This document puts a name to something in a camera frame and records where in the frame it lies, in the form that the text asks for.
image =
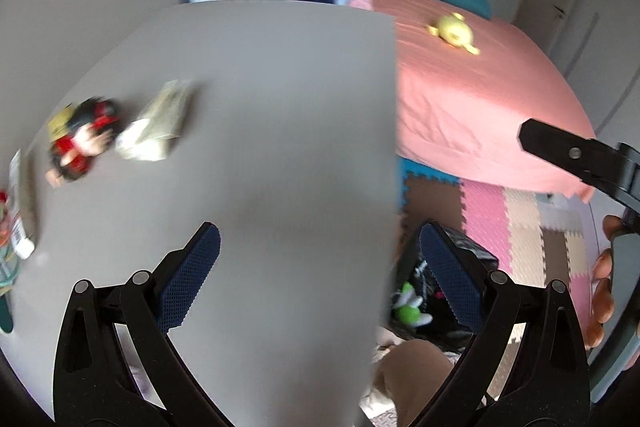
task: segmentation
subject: table surface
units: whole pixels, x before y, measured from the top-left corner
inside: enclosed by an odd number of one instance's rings
[[[193,98],[169,158],[111,150],[56,190],[34,140],[39,243],[0,346],[41,406],[74,283],[153,270],[212,221],[219,260],[170,332],[189,369],[238,426],[349,425],[394,251],[395,69],[391,18],[269,1],[161,10],[98,62],[60,107],[130,118],[173,78]]]

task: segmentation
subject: pink bedsheet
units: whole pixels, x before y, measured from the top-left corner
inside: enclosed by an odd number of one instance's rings
[[[592,188],[520,149],[518,129],[529,118],[594,137],[574,92],[523,32],[438,0],[373,6],[396,18],[401,156],[468,180],[589,200]],[[480,55],[426,31],[452,11],[466,17]]]

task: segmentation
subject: beige pants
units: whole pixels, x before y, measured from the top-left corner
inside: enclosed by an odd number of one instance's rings
[[[393,400],[398,427],[408,427],[452,368],[444,353],[430,342],[407,341],[394,347],[380,361],[373,385]]]

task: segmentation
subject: green toy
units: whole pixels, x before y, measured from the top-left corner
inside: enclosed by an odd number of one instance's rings
[[[396,319],[412,328],[429,324],[433,320],[433,316],[420,311],[422,300],[422,297],[415,294],[415,289],[410,283],[404,283],[398,301],[393,306]]]
[[[474,55],[480,54],[480,50],[473,46],[474,33],[459,13],[445,15],[435,26],[428,25],[427,30],[456,48],[464,48]]]

